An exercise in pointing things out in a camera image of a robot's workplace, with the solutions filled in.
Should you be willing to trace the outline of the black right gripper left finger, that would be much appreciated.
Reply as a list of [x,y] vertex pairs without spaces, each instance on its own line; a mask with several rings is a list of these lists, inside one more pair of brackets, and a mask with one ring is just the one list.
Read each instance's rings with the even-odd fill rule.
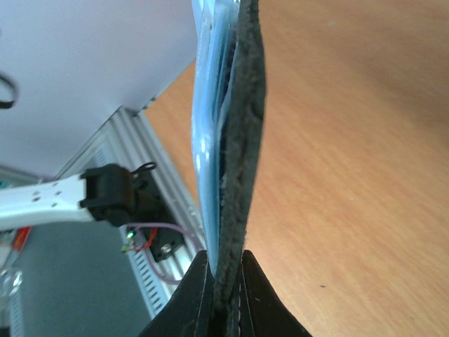
[[170,300],[139,337],[207,337],[212,315],[213,276],[208,255],[202,250]]

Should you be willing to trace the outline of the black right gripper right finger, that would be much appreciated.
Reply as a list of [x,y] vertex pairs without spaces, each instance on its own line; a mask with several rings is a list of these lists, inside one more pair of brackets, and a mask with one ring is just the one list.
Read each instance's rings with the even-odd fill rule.
[[282,303],[253,253],[241,262],[240,335],[251,337],[311,337]]

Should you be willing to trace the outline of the black leather card holder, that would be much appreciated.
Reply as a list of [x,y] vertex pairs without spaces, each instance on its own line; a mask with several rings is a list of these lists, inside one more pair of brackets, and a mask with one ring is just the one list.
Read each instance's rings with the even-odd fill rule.
[[239,283],[267,94],[257,1],[194,1],[192,157],[207,249],[197,336],[239,334]]

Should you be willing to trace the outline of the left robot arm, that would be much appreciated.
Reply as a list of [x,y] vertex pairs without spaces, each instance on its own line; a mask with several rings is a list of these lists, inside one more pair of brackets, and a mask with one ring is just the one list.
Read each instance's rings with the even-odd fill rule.
[[51,223],[107,221],[114,227],[149,222],[162,201],[138,183],[136,171],[108,164],[38,185],[1,190],[1,231]]

